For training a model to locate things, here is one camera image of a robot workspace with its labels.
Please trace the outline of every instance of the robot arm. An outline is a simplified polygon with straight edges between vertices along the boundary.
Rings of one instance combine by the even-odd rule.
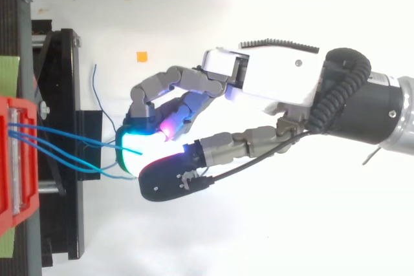
[[[255,158],[223,174],[229,176],[275,152],[286,152],[309,134],[382,143],[384,149],[411,154],[414,148],[407,132],[396,132],[404,122],[401,114],[409,116],[403,110],[403,98],[411,100],[413,81],[400,78],[400,87],[398,80],[371,72],[365,56],[350,49],[330,51],[324,60],[317,48],[287,41],[241,43],[236,50],[207,51],[201,68],[171,67],[134,87],[133,104],[116,142],[122,145],[125,133],[161,133],[162,140],[178,138],[223,94],[230,101],[251,103],[270,115],[284,112],[276,128],[220,133],[185,145],[184,152],[161,154],[137,172],[142,195],[152,201],[188,195],[223,178],[199,176],[199,167],[227,164],[244,156]],[[188,92],[154,108],[151,101],[174,87]],[[117,159],[121,167],[134,173],[126,167],[121,153]]]

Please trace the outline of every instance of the glowing light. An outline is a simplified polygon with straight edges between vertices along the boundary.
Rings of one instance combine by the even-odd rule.
[[[167,136],[167,140],[172,138],[173,131],[171,130],[170,124],[168,124],[167,122],[162,122],[160,129]]]
[[[166,134],[163,132],[152,135],[125,133],[122,137],[122,146],[142,153],[142,155],[137,155],[122,151],[125,166],[134,176],[139,176],[146,165],[160,158],[184,152],[183,146],[178,142],[173,140],[166,142]]]

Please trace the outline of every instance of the black cable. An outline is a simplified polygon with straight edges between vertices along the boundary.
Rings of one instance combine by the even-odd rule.
[[[314,133],[326,133],[329,130],[348,98],[364,85],[371,74],[369,60],[362,53],[350,48],[331,50],[326,54],[325,59],[338,64],[351,62],[354,66],[345,78],[324,95],[310,111],[305,128]]]
[[[279,144],[275,148],[267,151],[266,153],[263,153],[262,155],[259,155],[254,160],[251,160],[251,161],[249,161],[249,162],[247,162],[243,165],[240,165],[239,167],[231,169],[231,170],[229,170],[229,171],[227,171],[223,174],[219,174],[217,176],[214,176],[213,181],[216,182],[216,181],[222,180],[224,178],[227,178],[231,175],[234,175],[234,174],[236,174],[236,173],[238,173],[238,172],[240,172],[240,171],[242,171],[246,168],[249,168],[250,166],[253,166],[254,164],[257,164],[257,163],[263,161],[264,159],[268,158],[269,156],[273,155],[274,153],[278,152],[279,150],[282,150],[284,147],[294,143],[296,140],[299,140],[299,139],[301,139],[303,137],[306,137],[306,136],[315,135],[315,134],[317,134],[317,133],[313,133],[313,132],[310,132],[310,131],[304,132],[304,133],[301,133],[301,134],[297,134],[297,135],[293,136],[292,138],[289,138],[288,140],[282,142],[281,144]]]

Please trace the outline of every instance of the white wall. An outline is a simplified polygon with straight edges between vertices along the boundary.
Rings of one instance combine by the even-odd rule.
[[[97,63],[98,92],[118,124],[133,85],[244,40],[351,47],[374,71],[414,76],[413,0],[35,0],[32,18],[81,35],[82,108],[98,108]],[[139,50],[147,63],[136,62]],[[187,139],[263,124],[275,120],[217,100]],[[112,135],[105,120],[103,139]],[[413,275],[413,159],[381,151],[362,167],[373,149],[307,138],[206,191],[158,204],[136,182],[86,182],[86,252],[76,262],[55,256],[44,274]],[[104,151],[102,164],[113,160]]]

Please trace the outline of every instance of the illuminated sensor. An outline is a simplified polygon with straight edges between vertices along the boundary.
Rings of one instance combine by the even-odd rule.
[[[121,137],[122,147],[142,153],[142,155],[137,155],[129,151],[122,151],[122,160],[126,170],[138,177],[141,170],[148,164],[160,158],[184,152],[181,144],[173,140],[166,141],[166,139],[163,132],[149,135],[124,133]]]

